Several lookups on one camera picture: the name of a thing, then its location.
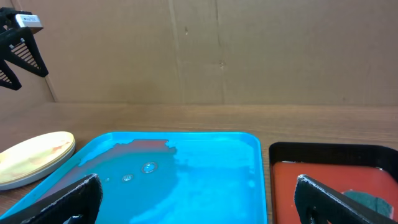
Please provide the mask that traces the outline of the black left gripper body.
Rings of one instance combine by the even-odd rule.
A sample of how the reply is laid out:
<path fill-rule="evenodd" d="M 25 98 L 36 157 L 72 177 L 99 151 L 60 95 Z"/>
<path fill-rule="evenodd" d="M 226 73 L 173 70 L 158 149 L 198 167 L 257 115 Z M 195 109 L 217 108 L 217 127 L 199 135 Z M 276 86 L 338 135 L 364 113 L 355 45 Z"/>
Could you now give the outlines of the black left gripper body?
<path fill-rule="evenodd" d="M 18 11 L 14 8 L 1 8 L 1 37 L 11 37 L 18 30 L 16 14 L 18 14 Z"/>

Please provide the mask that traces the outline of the yellow plate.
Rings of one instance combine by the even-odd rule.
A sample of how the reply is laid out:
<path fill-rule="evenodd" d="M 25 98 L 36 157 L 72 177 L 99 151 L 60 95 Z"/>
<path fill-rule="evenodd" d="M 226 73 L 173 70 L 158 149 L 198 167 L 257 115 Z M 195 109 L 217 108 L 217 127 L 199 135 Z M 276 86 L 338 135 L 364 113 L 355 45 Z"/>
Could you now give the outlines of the yellow plate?
<path fill-rule="evenodd" d="M 57 131 L 20 142 L 1 153 L 1 184 L 10 184 L 68 159 L 75 150 L 72 133 Z"/>

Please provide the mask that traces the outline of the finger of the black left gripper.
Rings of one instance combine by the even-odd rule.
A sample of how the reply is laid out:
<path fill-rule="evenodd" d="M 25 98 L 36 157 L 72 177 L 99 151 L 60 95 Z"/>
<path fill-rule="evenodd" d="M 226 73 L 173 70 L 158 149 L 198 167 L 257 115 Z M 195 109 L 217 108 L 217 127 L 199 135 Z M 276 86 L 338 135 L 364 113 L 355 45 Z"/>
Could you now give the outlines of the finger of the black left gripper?
<path fill-rule="evenodd" d="M 15 73 L 4 60 L 1 60 L 1 86 L 15 91 L 22 87 Z"/>
<path fill-rule="evenodd" d="M 1 59 L 40 77 L 49 74 L 28 27 L 1 33 Z"/>

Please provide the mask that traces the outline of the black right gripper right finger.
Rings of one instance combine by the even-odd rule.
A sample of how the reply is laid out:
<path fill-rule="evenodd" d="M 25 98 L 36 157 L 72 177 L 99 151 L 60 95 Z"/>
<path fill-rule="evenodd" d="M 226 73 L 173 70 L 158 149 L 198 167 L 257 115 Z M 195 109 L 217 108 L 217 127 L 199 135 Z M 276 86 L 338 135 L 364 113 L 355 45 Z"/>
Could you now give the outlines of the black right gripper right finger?
<path fill-rule="evenodd" d="M 294 203 L 301 223 L 397 224 L 303 174 L 297 177 Z"/>

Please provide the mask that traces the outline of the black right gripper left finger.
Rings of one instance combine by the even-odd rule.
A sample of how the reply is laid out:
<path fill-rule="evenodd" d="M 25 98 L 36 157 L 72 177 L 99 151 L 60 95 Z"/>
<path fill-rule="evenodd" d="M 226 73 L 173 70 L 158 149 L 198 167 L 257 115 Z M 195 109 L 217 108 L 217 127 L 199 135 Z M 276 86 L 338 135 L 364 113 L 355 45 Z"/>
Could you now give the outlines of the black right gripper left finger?
<path fill-rule="evenodd" d="M 31 206 L 1 220 L 1 224 L 94 224 L 103 198 L 97 174 L 90 174 Z"/>

